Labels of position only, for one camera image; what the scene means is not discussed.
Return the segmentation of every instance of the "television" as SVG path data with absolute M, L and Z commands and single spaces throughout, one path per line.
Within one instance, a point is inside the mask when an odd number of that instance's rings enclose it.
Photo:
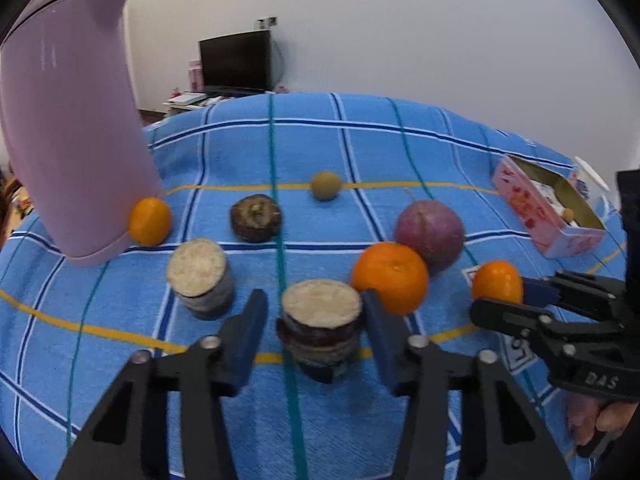
M 271 90 L 271 34 L 256 30 L 200 42 L 205 90 Z

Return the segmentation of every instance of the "small orange fruit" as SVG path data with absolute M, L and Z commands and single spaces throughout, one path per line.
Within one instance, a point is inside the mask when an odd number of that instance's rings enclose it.
M 496 260 L 488 262 L 478 269 L 471 287 L 474 299 L 491 298 L 492 300 L 522 303 L 524 286 L 518 269 L 509 262 Z
M 374 288 L 389 313 L 406 316 L 427 295 L 429 273 L 413 249 L 380 242 L 360 255 L 351 273 L 351 285 L 359 292 Z
M 171 230 L 171 210 L 164 200 L 143 198 L 129 216 L 129 235 L 140 246 L 162 243 Z

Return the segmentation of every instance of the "open cardboard box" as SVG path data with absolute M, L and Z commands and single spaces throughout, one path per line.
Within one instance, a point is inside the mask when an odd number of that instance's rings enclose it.
M 532 183 L 551 186 L 578 226 L 568 225 Z M 524 223 L 533 243 L 547 258 L 591 253 L 606 229 L 569 181 L 553 171 L 516 156 L 505 155 L 495 168 L 494 186 Z

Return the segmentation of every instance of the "plaid tablecloth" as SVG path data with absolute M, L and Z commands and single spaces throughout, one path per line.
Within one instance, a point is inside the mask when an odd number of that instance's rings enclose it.
M 563 175 L 571 171 L 571 160 L 440 108 L 358 95 L 232 100 L 156 123 L 144 134 L 174 213 L 163 245 L 132 247 L 104 266 L 78 269 L 32 214 L 0 253 L 0 424 L 41 480 L 55 477 L 67 437 L 75 438 L 133 351 L 177 352 L 217 332 L 219 321 L 196 320 L 164 280 L 172 251 L 196 237 L 212 238 L 226 251 L 238 290 L 233 313 L 253 288 L 265 290 L 270 300 L 249 385 L 224 401 L 240 478 L 386 478 L 405 402 L 380 385 L 366 336 L 359 362 L 325 385 L 284 364 L 274 321 L 279 287 L 309 278 L 347 281 L 366 247 L 392 239 L 395 220 L 410 203 L 404 188 L 425 196 L 420 178 L 462 218 L 468 254 L 432 279 L 427 300 L 408 317 L 412 330 L 450 351 L 500 351 L 545 417 L 575 478 L 588 478 L 590 462 L 572 455 L 565 394 L 546 382 L 545 366 L 518 341 L 475 330 L 468 318 L 468 278 L 476 262 L 506 259 L 531 277 L 561 267 L 623 277 L 625 234 L 617 213 L 607 220 L 610 235 L 594 254 L 549 260 L 490 181 L 504 153 Z M 347 183 L 333 202 L 316 202 L 308 191 L 321 170 L 335 171 Z M 272 180 L 284 212 L 283 265 L 274 242 L 240 242 L 228 221 L 233 203 L 254 192 L 270 194 Z M 459 400 L 451 396 L 447 479 L 458 466 Z M 170 404 L 175 480 L 182 476 L 177 399 Z

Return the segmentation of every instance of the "pink kettle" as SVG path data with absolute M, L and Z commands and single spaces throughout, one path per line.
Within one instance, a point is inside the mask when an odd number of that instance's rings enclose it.
M 122 27 L 126 0 L 41 0 L 0 47 L 0 119 L 16 176 L 62 253 L 100 264 L 162 183 L 143 137 Z

